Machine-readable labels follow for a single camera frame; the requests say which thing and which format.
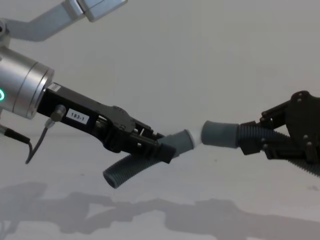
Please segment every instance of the gray rubber cap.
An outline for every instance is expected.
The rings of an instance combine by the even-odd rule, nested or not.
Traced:
[[[239,124],[207,121],[201,132],[202,143],[236,149],[238,147],[238,127]]]

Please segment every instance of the white label sticker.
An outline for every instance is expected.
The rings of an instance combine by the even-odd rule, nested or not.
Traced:
[[[71,108],[69,109],[68,113],[66,114],[66,117],[69,119],[75,120],[79,123],[82,123],[82,124],[87,124],[88,120],[89,120],[89,116],[87,116],[81,112],[78,112],[76,110],[73,110]]]
[[[54,91],[54,92],[58,92],[58,90],[61,88],[60,85],[56,84],[56,83],[52,83],[50,86],[48,86],[48,89]]]

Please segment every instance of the white background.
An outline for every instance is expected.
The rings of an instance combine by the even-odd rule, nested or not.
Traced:
[[[1,0],[0,17],[30,21],[60,2]],[[300,90],[320,97],[319,9],[316,0],[130,0],[11,48],[170,134],[257,120]],[[33,141],[45,121],[1,119]],[[13,227],[0,240],[319,239],[320,180],[287,162],[201,146],[113,190],[102,171],[125,155],[62,124],[49,135],[30,166],[23,145],[0,139],[0,223]]]

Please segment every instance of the white tabletop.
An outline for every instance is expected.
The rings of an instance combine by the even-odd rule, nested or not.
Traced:
[[[30,165],[23,144],[0,153],[0,240],[320,236],[320,179],[262,154],[200,146],[112,189],[102,172],[125,154],[90,136],[49,136]]]

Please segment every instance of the green led light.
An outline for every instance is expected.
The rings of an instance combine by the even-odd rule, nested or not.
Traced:
[[[0,101],[3,100],[5,100],[5,92],[2,89],[0,89]]]

